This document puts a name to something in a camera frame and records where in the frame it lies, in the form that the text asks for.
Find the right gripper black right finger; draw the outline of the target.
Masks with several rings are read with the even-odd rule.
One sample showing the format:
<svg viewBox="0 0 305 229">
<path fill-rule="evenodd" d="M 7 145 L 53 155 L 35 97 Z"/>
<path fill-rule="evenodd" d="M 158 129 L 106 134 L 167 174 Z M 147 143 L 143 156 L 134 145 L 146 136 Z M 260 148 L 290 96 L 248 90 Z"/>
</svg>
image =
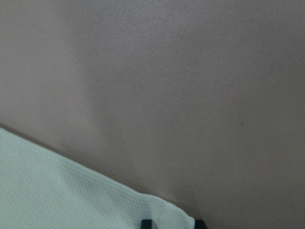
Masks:
<svg viewBox="0 0 305 229">
<path fill-rule="evenodd" d="M 200 219 L 196 219 L 194 223 L 194 229 L 205 229 L 205 222 Z"/>
</svg>

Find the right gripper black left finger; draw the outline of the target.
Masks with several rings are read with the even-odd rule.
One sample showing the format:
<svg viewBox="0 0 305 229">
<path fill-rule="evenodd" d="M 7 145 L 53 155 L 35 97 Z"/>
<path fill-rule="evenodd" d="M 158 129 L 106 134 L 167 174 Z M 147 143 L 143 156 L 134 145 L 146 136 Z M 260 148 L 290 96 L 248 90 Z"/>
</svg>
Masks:
<svg viewBox="0 0 305 229">
<path fill-rule="evenodd" d="M 141 221 L 141 229 L 152 229 L 153 221 L 151 219 L 143 219 Z"/>
</svg>

